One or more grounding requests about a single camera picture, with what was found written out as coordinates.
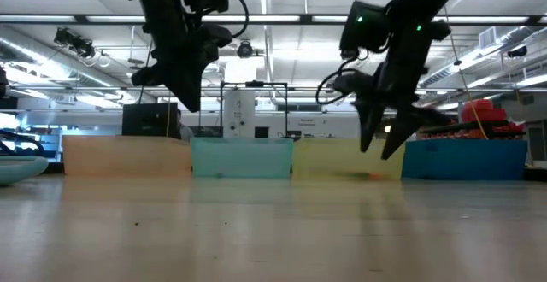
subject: plastic bin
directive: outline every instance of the plastic bin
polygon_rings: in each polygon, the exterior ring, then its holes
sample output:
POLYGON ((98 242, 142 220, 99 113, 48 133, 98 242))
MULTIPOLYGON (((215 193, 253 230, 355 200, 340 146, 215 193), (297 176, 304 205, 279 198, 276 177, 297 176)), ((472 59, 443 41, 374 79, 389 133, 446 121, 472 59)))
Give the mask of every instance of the plastic bin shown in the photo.
POLYGON ((522 180, 526 141, 431 139, 406 143, 403 177, 522 180))
POLYGON ((193 175, 289 179, 292 148, 292 139, 193 138, 193 175))

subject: gray floor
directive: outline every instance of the gray floor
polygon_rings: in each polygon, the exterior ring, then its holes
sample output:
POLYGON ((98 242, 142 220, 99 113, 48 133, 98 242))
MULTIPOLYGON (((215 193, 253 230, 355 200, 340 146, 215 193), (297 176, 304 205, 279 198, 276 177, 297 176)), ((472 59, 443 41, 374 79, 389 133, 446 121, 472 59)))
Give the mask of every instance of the gray floor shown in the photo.
POLYGON ((545 281, 546 187, 33 179, 0 281, 545 281))

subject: ceiling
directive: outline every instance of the ceiling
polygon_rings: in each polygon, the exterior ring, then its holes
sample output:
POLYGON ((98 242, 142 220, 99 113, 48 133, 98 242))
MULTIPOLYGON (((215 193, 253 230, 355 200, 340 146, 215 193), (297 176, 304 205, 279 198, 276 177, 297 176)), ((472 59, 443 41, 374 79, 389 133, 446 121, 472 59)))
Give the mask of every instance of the ceiling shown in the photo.
MULTIPOLYGON (((354 0, 245 0, 251 14, 332 14, 345 15, 354 0)), ((366 3, 386 5, 390 0, 360 0, 366 3)), ((547 12, 546 0, 450 0, 447 9, 450 15, 544 15, 547 12)), ((242 6, 237 0, 230 0, 227 14, 241 15, 242 6)), ((88 14, 88 15, 141 15, 138 1, 127 0, 0 0, 0 14, 88 14)), ((53 42, 56 25, 0 25, 0 38, 3 27, 23 34, 25 38, 38 42, 41 46, 57 50, 53 42)), ((240 26, 228 26, 236 32, 240 26)), ((148 55, 150 36, 144 34, 140 26, 135 27, 132 40, 131 26, 70 26, 69 29, 93 41, 93 45, 103 51, 110 60, 103 57, 86 62, 94 64, 88 75, 108 76, 120 84, 130 85, 128 73, 131 63, 127 59, 135 58, 143 62, 148 55)), ((266 49, 266 38, 272 42, 273 74, 272 80, 288 82, 293 86, 316 86, 325 76, 335 71, 341 63, 338 56, 338 41, 342 26, 249 26, 241 39, 249 40, 258 50, 266 49)), ((478 34, 485 30, 483 26, 455 26, 452 28, 454 44, 458 52, 472 49, 478 44, 478 34)), ((238 42, 222 51, 221 66, 234 59, 238 42)), ((431 49, 427 65, 430 72, 450 63, 453 48, 449 39, 435 42, 431 49)), ((60 56, 75 59, 69 50, 61 50, 52 56, 55 61, 60 56)), ((361 70, 372 73, 384 55, 371 55, 359 65, 361 70)), ((79 69, 82 63, 74 61, 73 69, 79 69)), ((260 73, 264 65, 259 65, 258 79, 266 80, 266 73, 260 73)), ((473 70, 473 78, 479 77, 485 70, 473 70)), ((209 70, 207 84, 218 84, 222 72, 209 70)), ((150 97, 165 97, 166 91, 148 91, 150 97)))

